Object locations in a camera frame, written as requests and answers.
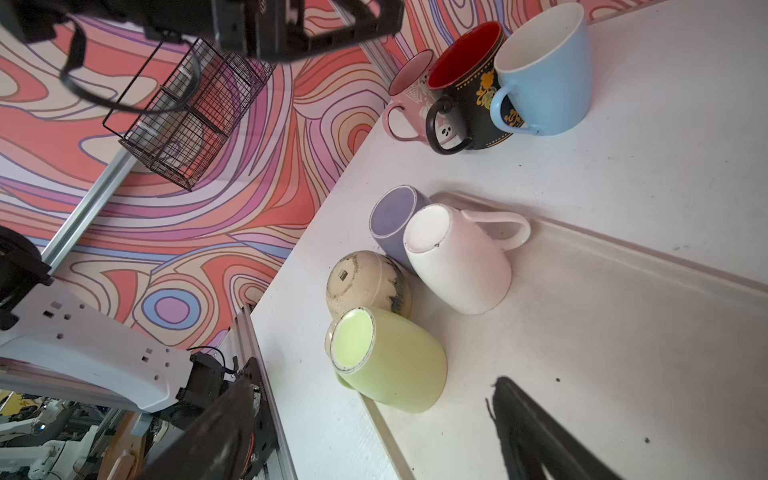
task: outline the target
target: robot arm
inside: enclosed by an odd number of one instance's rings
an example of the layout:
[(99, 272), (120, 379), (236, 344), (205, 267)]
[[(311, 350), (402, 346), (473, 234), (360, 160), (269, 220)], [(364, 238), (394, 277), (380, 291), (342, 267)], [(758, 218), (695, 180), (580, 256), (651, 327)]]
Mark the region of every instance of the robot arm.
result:
[(33, 419), (6, 422), (0, 425), (0, 442), (7, 442), (22, 435), (29, 435), (33, 430), (44, 430), (47, 425), (56, 420), (59, 413), (64, 411), (61, 400), (51, 400), (42, 406), (40, 414)]
[(111, 390), (180, 428), (226, 389), (213, 357), (115, 322), (48, 270), (29, 240), (0, 227), (0, 357)]
[(85, 305), (61, 282), (35, 285), (0, 331), (0, 357), (28, 362), (119, 393), (146, 412), (177, 401), (190, 353), (172, 349)]
[(354, 25), (308, 35), (304, 0), (0, 0), (0, 23), (23, 43), (50, 40), (68, 14), (133, 22), (152, 40), (193, 35), (223, 50), (268, 61), (293, 61), (350, 47), (400, 30), (402, 0), (334, 0)]

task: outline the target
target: mug handle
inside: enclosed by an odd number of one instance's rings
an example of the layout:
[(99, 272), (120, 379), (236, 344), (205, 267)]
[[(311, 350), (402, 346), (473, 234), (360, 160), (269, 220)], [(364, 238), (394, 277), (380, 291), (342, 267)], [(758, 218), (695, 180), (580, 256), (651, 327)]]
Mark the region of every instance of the mug handle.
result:
[(509, 95), (509, 92), (511, 92), (513, 88), (515, 88), (515, 84), (513, 82), (508, 82), (506, 85), (499, 88), (493, 95), (493, 100), (491, 100), (491, 120), (493, 120), (493, 124), (499, 130), (507, 131), (511, 134), (538, 135), (538, 128), (536, 128), (534, 125), (520, 128), (510, 127), (504, 123), (504, 120), (502, 119), (502, 102), (506, 96)]
[(465, 148), (471, 147), (474, 143), (472, 137), (467, 137), (458, 145), (450, 148), (443, 148), (440, 141), (437, 139), (437, 133), (435, 133), (435, 122), (437, 121), (438, 112), (449, 113), (453, 109), (453, 100), (448, 95), (443, 95), (429, 108), (426, 121), (426, 133), (429, 146), (441, 155), (453, 155)]
[(521, 214), (514, 212), (472, 212), (462, 210), (462, 216), (475, 223), (519, 223), (522, 228), (519, 232), (506, 240), (493, 240), (502, 250), (512, 250), (525, 243), (531, 236), (531, 224)]
[(395, 140), (400, 140), (400, 141), (422, 141), (422, 142), (426, 143), (427, 139), (424, 137), (424, 135), (421, 135), (421, 134), (416, 135), (415, 137), (411, 137), (411, 138), (403, 138), (403, 137), (398, 137), (397, 135), (395, 135), (395, 133), (392, 131), (392, 129), (389, 128), (389, 114), (395, 108), (399, 108), (400, 110), (405, 110), (406, 109), (405, 105), (403, 105), (400, 100), (392, 100), (392, 103), (390, 103), (389, 105), (386, 106), (386, 108), (384, 109), (384, 113), (382, 114), (382, 126), (384, 127), (384, 131), (390, 137), (394, 138)]

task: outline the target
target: blue mug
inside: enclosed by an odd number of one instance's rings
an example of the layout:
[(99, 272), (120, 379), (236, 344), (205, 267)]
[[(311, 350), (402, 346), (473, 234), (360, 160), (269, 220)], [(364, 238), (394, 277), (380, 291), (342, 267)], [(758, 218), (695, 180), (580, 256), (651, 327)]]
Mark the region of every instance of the blue mug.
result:
[[(592, 53), (584, 7), (565, 3), (523, 24), (504, 42), (493, 62), (502, 85), (491, 102), (491, 119), (514, 134), (557, 135), (587, 114), (592, 99)], [(502, 118), (509, 97), (528, 124), (513, 127), (513, 110)]]
[(376, 202), (368, 220), (368, 230), (382, 250), (414, 275), (416, 272), (408, 260), (402, 236), (413, 214), (431, 203), (429, 197), (414, 187), (400, 185)]

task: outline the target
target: white mug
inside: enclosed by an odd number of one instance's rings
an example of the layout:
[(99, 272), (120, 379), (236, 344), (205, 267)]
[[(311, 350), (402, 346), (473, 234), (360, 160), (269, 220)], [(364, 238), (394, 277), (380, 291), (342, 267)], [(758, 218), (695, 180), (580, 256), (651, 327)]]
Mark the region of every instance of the white mug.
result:
[[(493, 240), (478, 223), (512, 222), (521, 229)], [(507, 295), (512, 269), (504, 250), (521, 246), (531, 225), (512, 212), (472, 212), (428, 205), (411, 218), (403, 244), (413, 265), (435, 295), (465, 315), (487, 312)]]

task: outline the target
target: metal frame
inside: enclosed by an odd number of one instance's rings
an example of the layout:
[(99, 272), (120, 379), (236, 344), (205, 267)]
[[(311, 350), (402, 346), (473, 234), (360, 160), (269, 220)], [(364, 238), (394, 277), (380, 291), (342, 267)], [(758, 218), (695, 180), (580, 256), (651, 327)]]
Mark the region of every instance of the metal frame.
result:
[(42, 260), (51, 266), (49, 273), (55, 272), (64, 262), (64, 258), (77, 244), (135, 164), (136, 158), (121, 147), (43, 250)]
[(293, 468), (293, 460), (288, 450), (288, 441), (286, 440), (286, 434), (283, 431), (283, 424), (280, 423), (280, 414), (277, 412), (277, 404), (275, 403), (275, 396), (272, 393), (272, 387), (270, 386), (270, 378), (266, 374), (266, 367), (264, 366), (264, 358), (261, 355), (259, 349), (259, 342), (256, 340), (256, 332), (253, 330), (253, 323), (250, 320), (250, 314), (253, 309), (250, 305), (244, 305), (232, 321), (232, 327), (227, 336), (232, 336), (234, 348), (238, 359), (242, 359), (246, 362), (249, 358), (253, 357), (259, 364), (259, 370), (261, 371), (261, 378), (263, 380), (264, 390), (266, 391), (266, 400), (270, 405), (270, 411), (272, 412), (272, 422), (275, 425), (277, 433), (277, 450), (276, 459), (275, 455), (271, 455), (267, 459), (267, 465), (265, 468), (266, 480), (296, 480), (296, 470)]
[[(331, 5), (333, 5), (333, 9), (336, 10), (336, 13), (342, 19), (344, 25), (352, 26), (355, 24), (354, 15), (344, 8), (339, 7), (336, 2), (331, 2)], [(360, 48), (366, 54), (366, 57), (368, 57), (373, 66), (379, 70), (379, 73), (384, 81), (387, 82), (387, 85), (391, 84), (392, 81), (395, 80), (395, 75), (397, 75), (399, 69), (392, 60), (392, 57), (387, 53), (381, 40), (376, 38), (374, 40), (364, 41), (360, 44)]]

